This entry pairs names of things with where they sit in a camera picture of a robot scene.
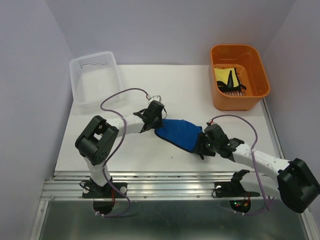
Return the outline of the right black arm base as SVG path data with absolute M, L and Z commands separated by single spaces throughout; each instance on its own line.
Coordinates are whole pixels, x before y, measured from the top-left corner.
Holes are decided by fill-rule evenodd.
M 231 181 L 215 182 L 215 188 L 211 195 L 214 198 L 244 198 L 244 197 L 259 197 L 261 194 L 254 191 L 246 191 L 240 183 Z

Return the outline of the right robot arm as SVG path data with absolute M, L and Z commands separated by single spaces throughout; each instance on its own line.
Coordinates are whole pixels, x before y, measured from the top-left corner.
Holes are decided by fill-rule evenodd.
M 220 155 L 254 170 L 242 169 L 230 181 L 219 183 L 213 192 L 216 198 L 261 195 L 267 200 L 281 200 L 290 210 L 301 214 L 320 194 L 320 184 L 303 160 L 281 159 L 256 150 L 243 140 L 228 138 L 216 123 L 198 134 L 195 151 L 201 157 Z

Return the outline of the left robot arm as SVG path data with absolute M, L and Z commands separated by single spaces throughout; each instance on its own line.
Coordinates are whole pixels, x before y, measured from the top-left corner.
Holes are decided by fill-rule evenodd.
M 126 135 L 141 134 L 163 126 L 162 112 L 165 106 L 158 100 L 152 99 L 148 106 L 138 112 L 124 117 L 105 119 L 100 115 L 94 116 L 75 141 L 75 148 L 84 158 L 90 173 L 90 179 L 81 182 L 82 197 L 85 199 L 110 198 L 116 189 L 126 187 L 113 184 L 107 162 L 120 147 L 113 148 L 117 138 L 120 144 Z

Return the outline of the blue towel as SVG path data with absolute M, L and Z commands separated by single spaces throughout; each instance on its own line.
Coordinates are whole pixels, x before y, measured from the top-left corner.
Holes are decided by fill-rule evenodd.
M 164 119 L 162 124 L 154 130 L 157 137 L 189 153 L 195 152 L 198 135 L 203 132 L 201 126 L 183 119 Z

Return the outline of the yellow towel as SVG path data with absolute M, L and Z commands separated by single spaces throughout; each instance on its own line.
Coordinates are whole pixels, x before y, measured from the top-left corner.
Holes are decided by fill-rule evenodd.
M 225 92 L 241 92 L 246 90 L 247 87 L 241 84 L 240 79 L 237 75 L 237 69 L 234 68 L 215 68 L 215 79 L 218 89 Z

